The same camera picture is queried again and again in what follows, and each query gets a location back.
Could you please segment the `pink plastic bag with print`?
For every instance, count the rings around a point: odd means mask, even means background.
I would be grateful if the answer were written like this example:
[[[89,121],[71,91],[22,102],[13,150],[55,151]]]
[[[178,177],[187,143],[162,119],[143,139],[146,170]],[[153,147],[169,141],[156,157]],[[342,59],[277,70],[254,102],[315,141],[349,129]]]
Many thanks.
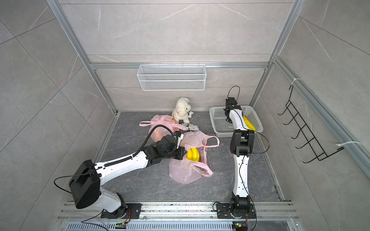
[[[155,115],[150,121],[142,121],[139,126],[146,127],[150,126],[149,132],[151,132],[155,126],[163,125],[167,127],[171,133],[175,131],[183,130],[186,131],[187,128],[180,125],[176,120],[170,115]],[[160,141],[164,136],[170,135],[170,133],[163,127],[158,127],[151,134],[151,138],[154,142]]]

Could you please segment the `plain pink plastic bag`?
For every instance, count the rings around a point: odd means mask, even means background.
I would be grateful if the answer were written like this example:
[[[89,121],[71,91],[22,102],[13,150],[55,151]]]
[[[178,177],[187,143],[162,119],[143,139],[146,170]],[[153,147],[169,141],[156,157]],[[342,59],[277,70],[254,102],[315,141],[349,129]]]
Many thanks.
[[[220,144],[216,136],[209,136],[202,131],[190,131],[184,134],[180,145],[186,152],[190,148],[197,148],[200,154],[199,162],[187,159],[187,153],[182,160],[171,159],[169,163],[169,176],[177,183],[189,184],[203,177],[209,178],[214,173],[207,164],[207,151],[209,148],[218,147]]]

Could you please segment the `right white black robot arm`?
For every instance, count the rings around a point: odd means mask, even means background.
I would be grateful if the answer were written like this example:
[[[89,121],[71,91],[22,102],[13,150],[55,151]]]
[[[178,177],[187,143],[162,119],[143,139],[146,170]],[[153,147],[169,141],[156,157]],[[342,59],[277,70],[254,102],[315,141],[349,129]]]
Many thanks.
[[[232,123],[234,132],[230,142],[230,152],[235,161],[235,182],[230,199],[232,217],[247,216],[251,207],[248,188],[248,163],[252,154],[255,132],[245,123],[243,111],[234,97],[225,100],[226,120]]]

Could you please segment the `yellow-green banana bunch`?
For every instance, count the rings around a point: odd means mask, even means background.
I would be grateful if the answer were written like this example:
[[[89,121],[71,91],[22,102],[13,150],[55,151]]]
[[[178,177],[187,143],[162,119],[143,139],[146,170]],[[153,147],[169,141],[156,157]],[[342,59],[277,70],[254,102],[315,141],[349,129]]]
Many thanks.
[[[200,154],[197,148],[190,148],[187,152],[187,159],[194,162],[199,162]]]
[[[256,131],[255,126],[247,119],[246,116],[243,116],[243,120],[249,130]]]

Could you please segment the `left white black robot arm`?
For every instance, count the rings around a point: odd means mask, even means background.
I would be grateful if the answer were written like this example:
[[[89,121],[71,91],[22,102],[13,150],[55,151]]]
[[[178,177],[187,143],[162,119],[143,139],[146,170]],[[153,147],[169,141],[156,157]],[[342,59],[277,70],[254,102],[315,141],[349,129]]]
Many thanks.
[[[182,160],[186,153],[180,145],[183,135],[167,135],[160,141],[133,153],[111,161],[93,163],[84,161],[69,181],[75,207],[84,209],[90,206],[102,209],[102,218],[123,218],[129,209],[120,193],[112,193],[103,188],[108,181],[131,171],[159,164],[164,159]]]

